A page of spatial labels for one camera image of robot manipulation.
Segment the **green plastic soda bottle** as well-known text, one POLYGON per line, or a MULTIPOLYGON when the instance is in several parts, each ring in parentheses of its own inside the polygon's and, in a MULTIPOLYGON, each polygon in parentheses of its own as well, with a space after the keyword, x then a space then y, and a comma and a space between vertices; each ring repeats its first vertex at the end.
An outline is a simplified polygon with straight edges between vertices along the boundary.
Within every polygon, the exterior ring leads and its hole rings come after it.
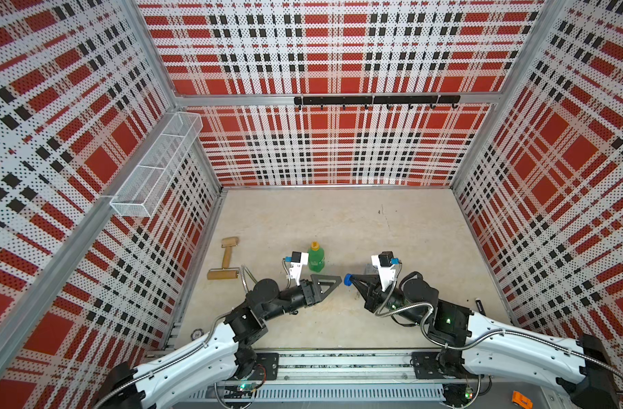
POLYGON ((320 273, 325 266, 325 253, 323 247, 320 245, 318 251, 312 250, 312 245, 308 251, 308 267, 314 273, 320 273))

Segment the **clear small water bottle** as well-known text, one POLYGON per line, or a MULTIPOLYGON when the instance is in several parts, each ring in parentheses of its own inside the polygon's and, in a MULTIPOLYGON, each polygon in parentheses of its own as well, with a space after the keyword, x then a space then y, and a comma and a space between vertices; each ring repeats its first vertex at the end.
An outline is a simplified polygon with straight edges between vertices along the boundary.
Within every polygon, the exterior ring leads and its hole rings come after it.
POLYGON ((367 275, 378 275, 377 267, 367 264, 364 268, 364 274, 367 275))

